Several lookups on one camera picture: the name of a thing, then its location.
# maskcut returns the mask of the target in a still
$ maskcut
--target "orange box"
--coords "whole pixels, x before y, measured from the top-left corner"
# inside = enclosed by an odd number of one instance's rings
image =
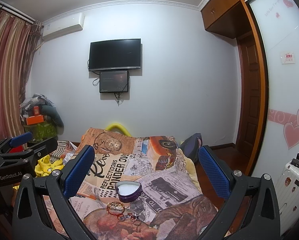
[[[29,118],[26,118],[27,125],[35,124],[35,123],[39,123],[39,122],[44,122],[44,117],[41,114],[37,115],[37,116],[31,116]]]

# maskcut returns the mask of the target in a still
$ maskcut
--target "green storage bin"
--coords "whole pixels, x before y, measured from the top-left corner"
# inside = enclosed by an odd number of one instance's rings
[[[40,122],[31,125],[24,125],[25,132],[31,132],[33,139],[30,143],[39,143],[50,137],[57,136],[56,126],[51,122]]]

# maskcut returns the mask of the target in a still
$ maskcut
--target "air conditioner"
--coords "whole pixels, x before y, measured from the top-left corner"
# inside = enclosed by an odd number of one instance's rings
[[[49,41],[66,34],[79,32],[83,30],[84,20],[85,16],[83,13],[76,13],[53,21],[44,26],[43,40]]]

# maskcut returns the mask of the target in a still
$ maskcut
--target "bedspread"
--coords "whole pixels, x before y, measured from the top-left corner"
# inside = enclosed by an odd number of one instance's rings
[[[70,202],[98,240],[196,239],[217,213],[174,137],[134,138],[90,128],[72,158],[86,144],[94,148],[95,160]],[[107,203],[119,201],[114,185],[121,180],[142,184],[141,196],[125,204],[126,214],[139,214],[140,225],[106,212]],[[57,231],[66,235],[50,200],[45,202]]]

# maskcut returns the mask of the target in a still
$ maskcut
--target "suitcase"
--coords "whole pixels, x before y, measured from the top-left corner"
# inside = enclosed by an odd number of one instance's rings
[[[285,165],[275,186],[281,221],[281,235],[299,218],[299,168]]]

